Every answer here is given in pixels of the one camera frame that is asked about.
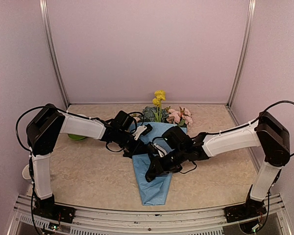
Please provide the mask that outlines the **pale pink fake flower stem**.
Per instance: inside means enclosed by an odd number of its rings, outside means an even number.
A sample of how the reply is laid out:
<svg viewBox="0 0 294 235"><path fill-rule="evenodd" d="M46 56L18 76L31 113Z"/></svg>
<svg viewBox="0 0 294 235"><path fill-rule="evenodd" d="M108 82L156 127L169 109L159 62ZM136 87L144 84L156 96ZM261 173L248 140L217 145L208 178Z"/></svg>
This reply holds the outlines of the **pale pink fake flower stem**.
<svg viewBox="0 0 294 235"><path fill-rule="evenodd" d="M166 121L170 124L176 124L180 127L191 127L193 124L192 114L185 107L179 107L178 110L169 108Z"/></svg>

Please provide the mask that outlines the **yellow fake flower stem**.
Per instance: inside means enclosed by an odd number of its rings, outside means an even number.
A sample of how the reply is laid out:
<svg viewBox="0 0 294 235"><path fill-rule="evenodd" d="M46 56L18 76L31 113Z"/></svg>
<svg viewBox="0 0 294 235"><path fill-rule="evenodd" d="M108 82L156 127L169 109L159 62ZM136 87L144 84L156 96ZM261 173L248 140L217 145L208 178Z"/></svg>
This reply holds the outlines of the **yellow fake flower stem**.
<svg viewBox="0 0 294 235"><path fill-rule="evenodd" d="M154 106L156 106L156 121L161 122L162 119L162 102L166 101L166 92L164 90L157 90L154 92L154 99L152 100L152 103Z"/></svg>

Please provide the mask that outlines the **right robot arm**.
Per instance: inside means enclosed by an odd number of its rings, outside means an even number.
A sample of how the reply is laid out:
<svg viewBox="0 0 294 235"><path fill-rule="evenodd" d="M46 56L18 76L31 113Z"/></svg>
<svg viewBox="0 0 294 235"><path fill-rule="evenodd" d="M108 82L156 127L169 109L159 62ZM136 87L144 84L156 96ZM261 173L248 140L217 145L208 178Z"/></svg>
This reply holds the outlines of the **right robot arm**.
<svg viewBox="0 0 294 235"><path fill-rule="evenodd" d="M191 136L200 131L216 131L234 126L224 105L175 104L173 109L186 107L192 113ZM173 174L165 205L144 206L140 199L132 209L141 211L173 211L227 206L245 200L249 187L256 179L256 167L247 148L226 152L209 160L197 162L197 169L190 162L183 167L186 175ZM280 193L288 212L294 214L294 159L284 168L281 178L271 189Z"/></svg>

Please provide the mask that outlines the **blue wrapping paper sheet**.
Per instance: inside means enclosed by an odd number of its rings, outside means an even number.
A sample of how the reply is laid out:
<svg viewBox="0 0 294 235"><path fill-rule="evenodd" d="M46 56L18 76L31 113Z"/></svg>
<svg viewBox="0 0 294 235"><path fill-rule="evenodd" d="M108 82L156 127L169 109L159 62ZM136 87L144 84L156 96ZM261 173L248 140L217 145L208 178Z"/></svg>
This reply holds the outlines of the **blue wrapping paper sheet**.
<svg viewBox="0 0 294 235"><path fill-rule="evenodd" d="M152 130L145 136L141 135L139 137L139 139L145 144L151 142L154 137L162 136L165 131L174 126L173 124L161 122L149 122L149 124L152 126ZM172 174L165 174L163 176L156 177L151 182L147 182L145 174L150 165L148 154L134 155L132 157L132 162L142 205L164 205L169 192Z"/></svg>

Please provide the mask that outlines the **blue fake flower bunch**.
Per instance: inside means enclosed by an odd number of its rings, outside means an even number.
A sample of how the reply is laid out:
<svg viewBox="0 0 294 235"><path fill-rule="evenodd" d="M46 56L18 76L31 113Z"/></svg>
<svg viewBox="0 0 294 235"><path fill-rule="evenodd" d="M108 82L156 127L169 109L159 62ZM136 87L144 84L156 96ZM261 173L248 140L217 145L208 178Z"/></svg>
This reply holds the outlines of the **blue fake flower bunch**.
<svg viewBox="0 0 294 235"><path fill-rule="evenodd" d="M143 109L143 112L142 113L143 113L145 119L148 119L151 122L157 122L156 121L156 117L155 117L156 111L157 111L156 106L154 106L154 107L146 106ZM161 119L161 122L167 122L167 118L168 117L169 117L168 111L166 109L162 109L162 119Z"/></svg>

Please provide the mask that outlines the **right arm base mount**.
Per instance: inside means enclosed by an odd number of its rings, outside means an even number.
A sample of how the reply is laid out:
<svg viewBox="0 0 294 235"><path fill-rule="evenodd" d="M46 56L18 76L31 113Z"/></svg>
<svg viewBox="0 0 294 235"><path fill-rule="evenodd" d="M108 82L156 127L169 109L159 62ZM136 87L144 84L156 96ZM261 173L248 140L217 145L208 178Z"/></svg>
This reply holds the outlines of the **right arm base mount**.
<svg viewBox="0 0 294 235"><path fill-rule="evenodd" d="M226 207L224 213L227 223L232 223L264 215L267 213L267 209L262 202L260 204L243 203Z"/></svg>

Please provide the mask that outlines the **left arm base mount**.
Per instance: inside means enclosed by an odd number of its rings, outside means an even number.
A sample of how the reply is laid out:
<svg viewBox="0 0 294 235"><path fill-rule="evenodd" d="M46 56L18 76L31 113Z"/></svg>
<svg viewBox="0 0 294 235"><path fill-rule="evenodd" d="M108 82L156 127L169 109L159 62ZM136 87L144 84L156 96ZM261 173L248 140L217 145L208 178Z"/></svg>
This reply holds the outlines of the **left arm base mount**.
<svg viewBox="0 0 294 235"><path fill-rule="evenodd" d="M35 206L33 214L58 222L72 224L76 209L59 204L43 204Z"/></svg>

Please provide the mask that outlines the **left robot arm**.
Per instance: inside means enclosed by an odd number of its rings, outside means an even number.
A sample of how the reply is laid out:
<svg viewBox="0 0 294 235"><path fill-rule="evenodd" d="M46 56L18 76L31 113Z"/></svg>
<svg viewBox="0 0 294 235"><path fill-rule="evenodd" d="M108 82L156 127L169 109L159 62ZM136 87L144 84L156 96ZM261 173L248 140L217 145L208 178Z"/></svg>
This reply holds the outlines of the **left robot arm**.
<svg viewBox="0 0 294 235"><path fill-rule="evenodd" d="M51 187L57 203L97 209L148 211L142 204L130 158L112 143L58 137L50 158Z"/></svg>

